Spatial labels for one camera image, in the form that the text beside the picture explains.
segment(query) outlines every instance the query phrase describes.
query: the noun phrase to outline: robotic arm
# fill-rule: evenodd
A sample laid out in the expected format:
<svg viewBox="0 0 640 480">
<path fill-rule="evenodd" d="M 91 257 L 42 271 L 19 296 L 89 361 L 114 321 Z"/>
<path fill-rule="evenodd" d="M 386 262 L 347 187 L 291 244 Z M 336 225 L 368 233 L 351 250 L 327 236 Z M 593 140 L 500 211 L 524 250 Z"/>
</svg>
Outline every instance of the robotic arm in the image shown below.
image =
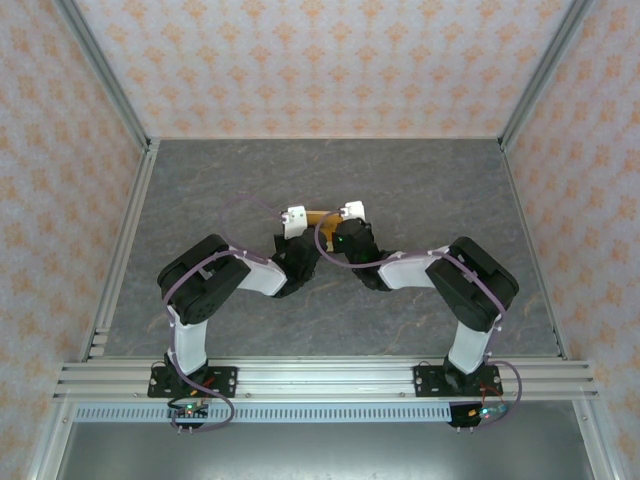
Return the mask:
<svg viewBox="0 0 640 480">
<path fill-rule="evenodd" d="M 174 317 L 174 348 L 166 355 L 166 365 L 179 368 L 191 380 L 202 383 L 207 370 L 205 338 L 208 319 L 236 288 L 253 290 L 274 298 L 296 292 L 313 276 L 321 255 L 315 244 L 314 228 L 324 212 L 306 212 L 291 207 L 283 213 L 284 235 L 276 236 L 276 253 L 268 260 L 247 252 L 218 258 L 189 277 L 169 302 Z M 444 378 L 453 392 L 463 395 L 466 386 L 478 380 L 484 354 L 500 318 L 493 301 L 458 266 L 445 260 L 447 254 L 461 262 L 482 282 L 506 310 L 518 293 L 516 280 L 478 244 L 459 237 L 451 245 L 422 254 L 380 250 L 371 224 L 366 223 L 362 203 L 346 204 L 330 230 L 318 232 L 320 248 L 344 253 L 352 265 L 384 261 L 368 268 L 353 268 L 355 275 L 372 290 L 391 291 L 405 287 L 435 288 L 458 319 L 456 336 L 444 361 Z M 210 235 L 165 267 L 158 276 L 163 298 L 184 275 L 215 253 L 232 252 L 218 235 Z"/>
<path fill-rule="evenodd" d="M 333 244 L 334 250 L 344 253 L 351 264 L 389 260 L 378 267 L 353 270 L 367 288 L 390 291 L 427 287 L 438 290 L 458 319 L 455 340 L 444 361 L 445 379 L 456 391 L 474 382 L 484 364 L 494 323 L 500 317 L 496 305 L 478 285 L 457 266 L 433 252 L 406 255 L 379 250 L 371 224 L 360 218 L 339 224 Z M 437 252 L 459 260 L 489 288 L 505 310 L 509 308 L 518 293 L 518 283 L 477 243 L 460 237 Z"/>
<path fill-rule="evenodd" d="M 321 243 L 326 249 L 326 237 Z M 163 298 L 190 269 L 218 252 L 235 250 L 218 235 L 210 235 L 167 265 L 158 275 Z M 296 237 L 278 242 L 268 260 L 246 252 L 226 255 L 205 265 L 172 295 L 169 311 L 174 321 L 175 353 L 180 369 L 194 381 L 206 371 L 205 339 L 208 319 L 237 289 L 253 290 L 269 297 L 282 298 L 297 291 L 313 276 L 320 258 L 313 230 L 306 228 Z M 173 363 L 171 349 L 167 365 Z"/>
</svg>

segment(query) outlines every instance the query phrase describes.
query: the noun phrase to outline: metal frame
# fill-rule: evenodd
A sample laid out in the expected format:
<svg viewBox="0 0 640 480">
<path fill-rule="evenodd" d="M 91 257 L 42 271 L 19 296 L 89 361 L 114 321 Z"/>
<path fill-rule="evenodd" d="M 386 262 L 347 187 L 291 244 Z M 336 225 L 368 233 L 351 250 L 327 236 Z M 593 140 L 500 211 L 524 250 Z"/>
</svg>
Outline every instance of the metal frame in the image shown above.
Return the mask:
<svg viewBox="0 0 640 480">
<path fill-rule="evenodd" d="M 87 59 L 122 116 L 130 134 L 144 151 L 127 209 L 123 215 L 111 266 L 105 279 L 94 329 L 86 344 L 84 363 L 69 363 L 63 366 L 54 393 L 52 412 L 29 470 L 28 478 L 33 480 L 57 477 L 79 405 L 108 403 L 139 409 L 164 405 L 164 402 L 146 397 L 149 368 L 157 359 L 102 356 L 159 142 L 148 139 L 75 0 L 55 0 L 55 3 L 80 42 Z M 504 133 L 498 139 L 503 152 L 525 123 L 536 99 L 592 3 L 593 0 L 574 0 L 567 11 L 558 32 L 512 113 Z M 518 194 L 506 155 L 503 158 L 525 227 L 527 242 L 534 252 L 534 242 L 517 200 Z M 546 293 L 546 279 L 537 261 L 534 261 L 534 264 L 543 286 L 545 303 L 553 319 L 558 344 L 563 355 L 568 355 L 565 333 L 553 317 L 553 309 Z M 210 362 L 240 368 L 237 398 L 234 399 L 234 403 L 246 408 L 265 404 L 295 406 L 314 403 L 316 405 L 349 403 L 365 406 L 385 404 L 406 407 L 418 403 L 428 405 L 460 401 L 460 398 L 451 397 L 433 398 L 428 402 L 416 399 L 412 367 L 423 360 L 425 359 L 418 357 L 253 357 L 212 359 Z M 606 480 L 624 479 L 622 463 L 613 448 L 608 430 L 607 412 L 600 399 L 598 385 L 593 379 L 589 363 L 568 360 L 567 356 L 507 360 L 522 373 L 523 401 L 570 400 L 573 402 L 595 477 Z M 427 359 L 427 361 L 432 364 L 442 363 L 441 359 Z M 508 369 L 503 369 L 501 375 L 505 395 L 507 398 L 513 398 L 516 386 L 513 374 Z"/>
<path fill-rule="evenodd" d="M 122 117 L 127 130 L 133 139 L 141 146 L 146 147 L 149 144 L 149 137 L 144 131 L 144 127 L 140 119 L 136 115 L 135 110 L 131 106 L 126 93 L 124 92 L 120 82 L 113 73 L 107 57 L 98 45 L 95 36 L 91 32 L 87 21 L 82 15 L 82 11 L 78 7 L 75 0 L 54 0 L 64 19 L 69 25 L 69 29 L 78 40 L 82 51 L 85 53 L 87 60 L 93 67 L 96 75 L 102 82 L 107 94 L 113 101 L 114 106 Z"/>
<path fill-rule="evenodd" d="M 527 243 L 529 244 L 531 255 L 534 259 L 536 275 L 540 282 L 547 311 L 549 312 L 553 322 L 553 329 L 558 341 L 558 346 L 562 352 L 563 359 L 569 361 L 569 359 L 571 359 L 571 352 L 569 349 L 567 334 L 562 324 L 557 321 L 557 316 L 554 311 L 555 309 L 553 308 L 553 304 L 551 303 L 547 293 L 549 290 L 549 282 L 538 264 L 537 255 L 535 254 L 536 243 L 533 236 L 530 234 L 529 224 L 520 203 L 520 196 L 518 195 L 518 189 L 511 173 L 507 152 L 503 151 L 502 158 L 505 168 L 507 169 L 514 198 L 516 199 L 522 225 L 527 237 Z M 587 455 L 589 456 L 589 461 L 591 462 L 595 478 L 615 480 L 625 479 L 626 476 L 620 456 L 618 455 L 617 450 L 613 447 L 613 436 L 608 427 L 610 424 L 608 413 L 602 401 L 585 402 L 584 400 L 574 400 L 573 409 L 576 413 L 580 432 L 582 433 L 582 438 L 584 440 Z"/>
<path fill-rule="evenodd" d="M 498 138 L 500 149 L 503 152 L 509 148 L 518 130 L 525 123 L 538 96 L 549 78 L 551 78 L 555 66 L 558 64 L 562 54 L 567 50 L 571 39 L 580 28 L 582 19 L 592 4 L 593 0 L 574 0 L 569 10 L 567 10 L 558 31 L 547 47 L 516 108 L 511 114 L 504 132 Z"/>
<path fill-rule="evenodd" d="M 83 360 L 104 353 L 104 345 L 113 320 L 120 287 L 124 279 L 127 261 L 133 246 L 133 239 L 151 180 L 151 173 L 158 155 L 159 145 L 159 140 L 151 140 L 149 148 L 142 153 L 133 188 L 129 193 L 127 207 L 121 221 L 118 240 L 111 257 L 111 264 L 105 278 L 102 295 L 94 316 L 93 328 L 90 332 L 91 337 L 84 343 L 85 348 L 81 357 Z"/>
<path fill-rule="evenodd" d="M 145 402 L 150 366 L 157 358 L 96 359 L 62 367 L 54 401 Z M 598 398 L 588 362 L 510 358 L 523 381 L 523 401 Z M 420 357 L 224 357 L 211 365 L 239 368 L 234 402 L 408 402 L 415 401 L 412 368 Z M 441 365 L 442 359 L 427 359 Z M 505 398 L 515 398 L 514 374 L 501 369 Z M 433 397 L 455 402 L 461 397 Z M 469 397 L 464 400 L 481 400 Z"/>
</svg>

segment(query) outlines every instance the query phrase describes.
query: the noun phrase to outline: gray marble surface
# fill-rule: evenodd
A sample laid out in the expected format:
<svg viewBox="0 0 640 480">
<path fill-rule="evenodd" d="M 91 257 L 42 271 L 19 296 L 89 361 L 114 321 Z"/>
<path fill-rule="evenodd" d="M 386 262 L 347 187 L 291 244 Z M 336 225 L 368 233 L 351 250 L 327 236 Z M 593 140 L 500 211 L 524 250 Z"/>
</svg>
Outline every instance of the gray marble surface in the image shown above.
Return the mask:
<svg viewBox="0 0 640 480">
<path fill-rule="evenodd" d="M 156 276 L 220 233 L 218 210 L 238 194 L 276 209 L 329 210 L 362 200 L 380 248 L 411 251 L 473 238 L 520 283 L 498 355 L 558 348 L 500 151 L 491 140 L 162 141 L 140 217 L 106 355 L 161 355 L 167 317 Z M 247 202 L 227 231 L 274 252 L 274 218 Z M 283 299 L 236 291 L 209 321 L 207 352 L 224 355 L 445 355 L 456 319 L 435 290 L 374 292 L 321 261 Z"/>
</svg>

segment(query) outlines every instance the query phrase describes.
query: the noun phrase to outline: orange pattern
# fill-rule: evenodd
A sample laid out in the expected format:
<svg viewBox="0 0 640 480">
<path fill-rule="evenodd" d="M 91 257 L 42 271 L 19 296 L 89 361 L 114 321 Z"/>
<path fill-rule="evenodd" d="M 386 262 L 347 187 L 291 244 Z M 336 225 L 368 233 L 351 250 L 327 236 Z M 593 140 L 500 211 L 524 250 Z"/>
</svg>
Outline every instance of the orange pattern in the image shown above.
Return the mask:
<svg viewBox="0 0 640 480">
<path fill-rule="evenodd" d="M 596 362 L 640 472 L 640 6 L 598 2 L 508 152 L 573 355 Z"/>
<path fill-rule="evenodd" d="M 90 326 L 139 152 L 54 2 L 2 2 L 0 31 L 0 476 L 22 479 Z"/>
<path fill-rule="evenodd" d="M 495 138 L 571 1 L 79 3 L 151 136 Z"/>
</svg>

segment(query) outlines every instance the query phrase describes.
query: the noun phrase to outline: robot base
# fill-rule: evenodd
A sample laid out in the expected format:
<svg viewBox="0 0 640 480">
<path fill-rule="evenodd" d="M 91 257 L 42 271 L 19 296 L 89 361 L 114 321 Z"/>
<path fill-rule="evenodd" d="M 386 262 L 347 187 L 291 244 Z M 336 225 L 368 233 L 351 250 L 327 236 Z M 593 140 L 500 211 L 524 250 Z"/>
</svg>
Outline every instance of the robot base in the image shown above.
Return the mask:
<svg viewBox="0 0 640 480">
<path fill-rule="evenodd" d="M 189 375 L 189 378 L 227 398 L 234 398 L 238 384 L 238 368 L 205 365 Z M 187 385 L 178 376 L 178 372 L 165 354 L 164 364 L 158 363 L 151 368 L 147 396 L 149 398 L 203 398 L 208 395 Z"/>
<path fill-rule="evenodd" d="M 418 365 L 413 367 L 413 386 L 416 397 L 482 397 L 480 384 L 487 387 L 487 397 L 497 397 L 491 388 L 503 394 L 500 371 L 492 365 L 482 365 L 470 379 L 460 388 L 450 385 L 445 379 L 445 367 L 442 365 Z"/>
</svg>

